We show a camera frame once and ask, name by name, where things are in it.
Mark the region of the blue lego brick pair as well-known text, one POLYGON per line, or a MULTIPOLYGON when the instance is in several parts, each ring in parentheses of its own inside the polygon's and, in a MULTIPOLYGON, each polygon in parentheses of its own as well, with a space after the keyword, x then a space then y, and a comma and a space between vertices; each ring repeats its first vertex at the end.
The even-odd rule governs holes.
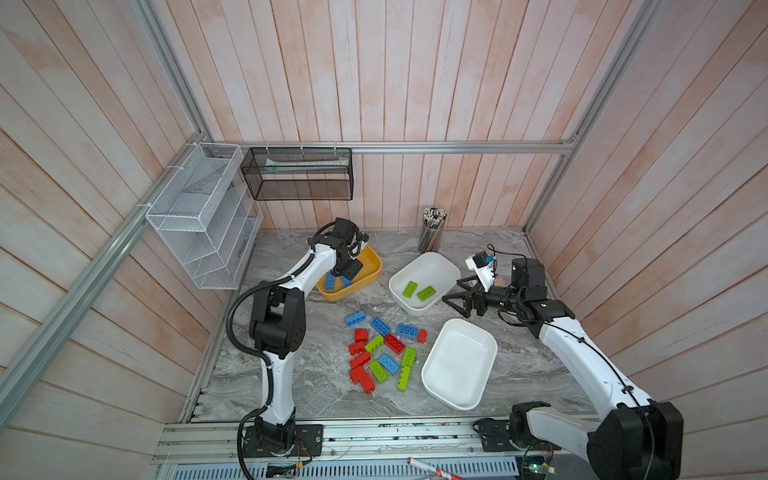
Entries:
POLYGON ((366 314, 363 311, 359 311, 355 314, 349 315, 345 318, 345 323, 347 327, 353 327, 355 325, 358 325, 366 320, 366 314))

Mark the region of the red lego brick top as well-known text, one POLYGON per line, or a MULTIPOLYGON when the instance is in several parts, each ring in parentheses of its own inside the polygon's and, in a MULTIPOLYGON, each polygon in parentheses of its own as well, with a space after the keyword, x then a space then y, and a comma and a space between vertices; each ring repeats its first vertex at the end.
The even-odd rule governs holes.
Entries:
POLYGON ((369 331, 367 329, 355 329, 354 330, 354 342, 363 342, 366 344, 369 341, 369 331))

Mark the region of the red lego brick bottom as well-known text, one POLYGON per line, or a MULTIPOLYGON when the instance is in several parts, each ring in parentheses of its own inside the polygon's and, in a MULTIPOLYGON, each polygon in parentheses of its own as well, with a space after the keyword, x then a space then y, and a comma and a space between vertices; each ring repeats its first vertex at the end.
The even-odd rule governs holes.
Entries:
POLYGON ((376 389, 374 380, 363 366, 353 368, 350 378, 354 384, 359 384, 366 394, 371 394, 376 389))

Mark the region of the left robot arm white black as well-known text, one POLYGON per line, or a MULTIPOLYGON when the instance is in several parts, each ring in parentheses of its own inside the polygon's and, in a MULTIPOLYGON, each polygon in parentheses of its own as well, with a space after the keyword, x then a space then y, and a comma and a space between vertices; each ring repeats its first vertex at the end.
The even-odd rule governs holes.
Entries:
POLYGON ((241 353, 261 362, 261 405, 238 426, 238 455, 246 447, 270 454, 295 448, 292 375, 295 353, 307 331, 306 298, 327 273, 353 280, 368 235, 352 221, 337 218, 307 240, 308 249, 281 277, 240 294, 225 321, 226 335, 241 353))

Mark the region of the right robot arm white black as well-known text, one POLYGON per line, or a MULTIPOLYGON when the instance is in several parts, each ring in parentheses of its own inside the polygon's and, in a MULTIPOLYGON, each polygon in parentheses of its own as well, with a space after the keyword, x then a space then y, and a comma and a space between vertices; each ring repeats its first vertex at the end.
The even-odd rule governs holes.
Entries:
POLYGON ((464 318, 496 310, 513 316, 573 375, 599 417, 587 422, 541 401, 514 405, 509 441, 519 448, 550 443, 589 463, 600 479, 676 479, 681 472, 684 420, 669 402, 657 402, 591 340, 572 310, 551 299, 544 265, 515 255, 511 282, 499 286, 495 256, 481 251, 465 261, 471 275, 444 303, 464 318))

